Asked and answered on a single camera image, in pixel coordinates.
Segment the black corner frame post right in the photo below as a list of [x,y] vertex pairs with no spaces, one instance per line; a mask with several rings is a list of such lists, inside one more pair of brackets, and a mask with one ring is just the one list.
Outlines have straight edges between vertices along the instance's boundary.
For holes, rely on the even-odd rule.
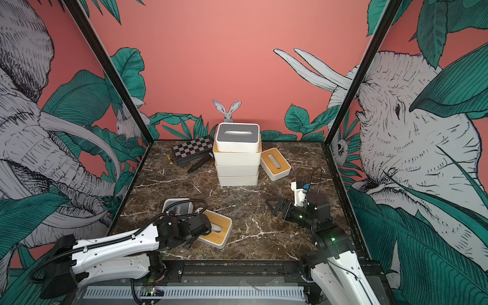
[[358,67],[357,73],[353,78],[352,85],[348,89],[344,101],[339,108],[338,115],[335,118],[331,129],[329,130],[329,134],[325,140],[326,146],[331,145],[332,140],[339,130],[341,122],[345,118],[351,103],[355,100],[355,96],[359,91],[359,87],[362,84],[366,73],[370,69],[374,57],[376,56],[379,47],[381,46],[391,24],[393,23],[393,19],[395,18],[395,15],[398,12],[401,4],[402,0],[391,0],[387,2],[384,12],[381,15],[377,28],[374,32],[374,35],[368,45],[368,48],[366,49],[366,52]]

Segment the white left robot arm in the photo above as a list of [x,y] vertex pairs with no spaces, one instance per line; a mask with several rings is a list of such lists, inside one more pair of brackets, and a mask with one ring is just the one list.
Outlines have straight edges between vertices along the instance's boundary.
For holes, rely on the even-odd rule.
[[29,281],[40,284],[40,299],[54,299],[91,283],[121,278],[157,283],[166,278],[168,269],[160,250],[188,249],[211,231],[204,213],[159,213],[137,230],[105,238],[75,240],[68,235],[56,242],[54,256],[34,269]]

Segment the grey lid tissue box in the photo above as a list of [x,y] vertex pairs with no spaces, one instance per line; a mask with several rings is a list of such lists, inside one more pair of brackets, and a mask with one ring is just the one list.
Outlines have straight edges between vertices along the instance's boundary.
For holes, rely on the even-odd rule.
[[191,214],[193,212],[193,203],[189,198],[169,198],[165,200],[162,213],[175,212],[176,214]]
[[260,126],[256,123],[221,123],[217,127],[215,142],[220,152],[257,153]]

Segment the white vented strip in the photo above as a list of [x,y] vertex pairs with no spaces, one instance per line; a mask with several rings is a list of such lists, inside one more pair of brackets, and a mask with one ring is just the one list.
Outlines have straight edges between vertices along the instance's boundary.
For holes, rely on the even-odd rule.
[[[302,287],[212,287],[212,286],[162,286],[154,289],[135,288],[141,299],[282,299],[303,301]],[[96,286],[87,288],[84,299],[131,299],[130,287]]]

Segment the yellow lid tissue box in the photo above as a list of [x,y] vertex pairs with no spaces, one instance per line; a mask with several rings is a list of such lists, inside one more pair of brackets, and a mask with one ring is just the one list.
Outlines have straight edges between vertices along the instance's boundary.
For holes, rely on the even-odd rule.
[[259,174],[259,165],[218,165],[215,164],[219,177],[255,177]]

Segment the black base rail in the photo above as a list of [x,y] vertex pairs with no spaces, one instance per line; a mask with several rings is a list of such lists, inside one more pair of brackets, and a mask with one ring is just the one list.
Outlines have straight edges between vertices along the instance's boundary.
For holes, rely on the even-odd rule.
[[158,283],[180,283],[184,276],[194,277],[283,277],[287,283],[310,283],[310,268],[299,260],[163,260],[166,268]]

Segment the large bamboo lid tissue box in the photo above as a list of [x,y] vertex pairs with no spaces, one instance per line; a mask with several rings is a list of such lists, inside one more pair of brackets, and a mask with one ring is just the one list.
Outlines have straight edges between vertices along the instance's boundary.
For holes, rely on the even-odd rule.
[[261,162],[262,147],[255,153],[250,152],[222,152],[217,148],[217,144],[213,145],[213,157],[218,166],[258,166]]

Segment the folding chess board box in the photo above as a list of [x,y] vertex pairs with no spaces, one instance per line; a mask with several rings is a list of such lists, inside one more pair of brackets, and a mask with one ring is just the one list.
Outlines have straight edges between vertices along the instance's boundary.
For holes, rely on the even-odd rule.
[[205,156],[212,150],[213,141],[209,137],[192,139],[172,148],[175,156],[175,162],[178,165],[182,165],[191,160]]

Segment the black corner frame post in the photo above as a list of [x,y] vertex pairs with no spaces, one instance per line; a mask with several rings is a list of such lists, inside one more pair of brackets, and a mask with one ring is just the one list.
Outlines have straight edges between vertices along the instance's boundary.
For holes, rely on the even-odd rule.
[[402,0],[391,0],[387,2],[384,12],[381,15],[377,28],[374,32],[374,35],[368,45],[368,48],[366,49],[366,52],[358,67],[357,73],[353,78],[352,85],[348,89],[344,101],[339,108],[338,115],[335,118],[331,129],[329,130],[329,134],[325,140],[326,146],[331,145],[332,140],[339,130],[341,122],[345,118],[351,103],[355,100],[355,96],[359,91],[359,87],[362,84],[366,73],[370,69],[374,57],[376,56],[379,47],[381,46],[391,24],[393,23],[393,19],[395,18],[395,15],[398,12],[401,4]]
[[83,9],[79,1],[64,0],[63,3],[69,11],[70,15],[72,16],[73,20],[75,21],[76,25],[78,26],[79,30],[81,31],[82,35],[84,36],[85,40],[89,44],[91,50],[95,54],[97,60],[99,61],[99,64],[102,66],[104,72],[107,74],[111,84],[114,86],[114,89],[123,101],[123,104],[128,108],[128,111],[134,119],[136,125],[141,130],[142,138],[149,144],[149,146],[151,146],[154,143],[154,139],[150,134],[146,124],[143,122],[138,112],[138,109],[132,102],[132,98],[129,95],[128,89],[126,88],[121,76],[119,75],[114,64],[109,58],[106,49],[100,42],[100,39],[94,28],[92,27],[85,10]]

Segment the black corner frame post left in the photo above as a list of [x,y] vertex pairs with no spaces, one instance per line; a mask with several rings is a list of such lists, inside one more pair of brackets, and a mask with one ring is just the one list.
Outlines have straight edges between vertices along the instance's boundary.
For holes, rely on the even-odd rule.
[[78,26],[79,30],[81,31],[82,35],[84,36],[85,40],[89,44],[91,50],[95,54],[97,60],[99,61],[99,64],[102,66],[104,72],[107,74],[111,84],[114,86],[114,89],[123,101],[123,104],[128,108],[128,111],[134,119],[136,125],[141,130],[142,138],[149,144],[149,146],[151,146],[154,143],[154,139],[150,134],[146,124],[143,122],[138,112],[138,109],[132,102],[132,98],[129,95],[128,89],[126,88],[121,76],[119,75],[114,64],[109,58],[106,49],[100,42],[100,39],[94,28],[92,27],[85,10],[83,9],[79,1],[64,0],[63,3],[69,11],[70,15],[72,16],[73,20],[75,21],[76,25]]

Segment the small bamboo lid tissue box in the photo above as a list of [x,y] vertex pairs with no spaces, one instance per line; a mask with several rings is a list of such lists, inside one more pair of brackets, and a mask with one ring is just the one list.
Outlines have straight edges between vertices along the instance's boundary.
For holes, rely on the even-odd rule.
[[261,166],[271,181],[282,179],[291,171],[291,165],[275,147],[261,153]]

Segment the white bottom tissue box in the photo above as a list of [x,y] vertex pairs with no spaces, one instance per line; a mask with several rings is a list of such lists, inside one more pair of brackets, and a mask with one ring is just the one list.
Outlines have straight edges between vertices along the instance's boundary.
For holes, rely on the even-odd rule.
[[218,176],[221,187],[256,186],[259,176]]

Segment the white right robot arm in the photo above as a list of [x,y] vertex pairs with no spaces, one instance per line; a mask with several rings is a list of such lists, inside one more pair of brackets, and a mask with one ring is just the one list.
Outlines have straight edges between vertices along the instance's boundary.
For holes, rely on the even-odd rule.
[[306,192],[302,205],[284,198],[266,200],[271,213],[310,231],[316,252],[305,255],[304,279],[317,284],[331,304],[379,304],[348,235],[334,224],[324,195]]

